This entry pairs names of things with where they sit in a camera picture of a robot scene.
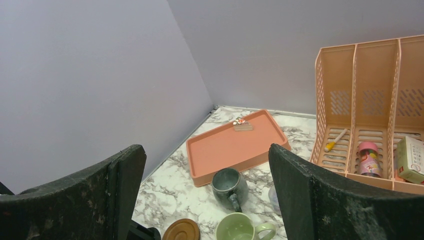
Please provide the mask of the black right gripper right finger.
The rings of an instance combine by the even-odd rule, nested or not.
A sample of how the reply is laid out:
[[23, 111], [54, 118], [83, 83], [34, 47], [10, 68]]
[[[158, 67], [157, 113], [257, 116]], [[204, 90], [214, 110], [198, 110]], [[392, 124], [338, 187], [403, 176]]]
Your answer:
[[268, 162], [290, 240], [421, 240], [424, 197], [363, 184], [273, 143]]

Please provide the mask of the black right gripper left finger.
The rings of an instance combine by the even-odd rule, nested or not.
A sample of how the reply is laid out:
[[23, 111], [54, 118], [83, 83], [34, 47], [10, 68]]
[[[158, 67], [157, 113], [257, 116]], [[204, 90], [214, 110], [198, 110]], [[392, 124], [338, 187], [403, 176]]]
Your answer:
[[60, 179], [0, 197], [3, 240], [125, 240], [147, 155], [133, 144]]

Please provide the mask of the light green ceramic mug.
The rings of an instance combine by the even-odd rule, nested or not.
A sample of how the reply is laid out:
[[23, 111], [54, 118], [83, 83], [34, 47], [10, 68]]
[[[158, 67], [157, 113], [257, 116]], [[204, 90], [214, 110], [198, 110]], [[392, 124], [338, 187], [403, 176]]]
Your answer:
[[233, 212], [226, 215], [215, 230], [216, 240], [271, 240], [276, 236], [276, 226], [266, 222], [254, 225], [246, 214]]

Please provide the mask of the dark blue-green ceramic mug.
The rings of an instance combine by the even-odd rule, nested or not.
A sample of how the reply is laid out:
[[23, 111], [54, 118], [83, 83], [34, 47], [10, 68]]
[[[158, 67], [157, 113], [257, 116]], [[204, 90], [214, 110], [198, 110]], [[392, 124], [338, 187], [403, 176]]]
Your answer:
[[243, 175], [234, 168], [223, 168], [212, 178], [215, 199], [225, 208], [242, 213], [247, 202], [249, 187]]

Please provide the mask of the small decorated wafer treat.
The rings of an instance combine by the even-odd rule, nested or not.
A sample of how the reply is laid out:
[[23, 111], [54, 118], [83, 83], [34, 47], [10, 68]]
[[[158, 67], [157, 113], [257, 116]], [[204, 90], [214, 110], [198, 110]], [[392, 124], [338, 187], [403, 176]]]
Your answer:
[[253, 126], [244, 118], [242, 117], [237, 117], [234, 121], [233, 121], [233, 129], [236, 132], [242, 132], [242, 131], [252, 131], [254, 128]]

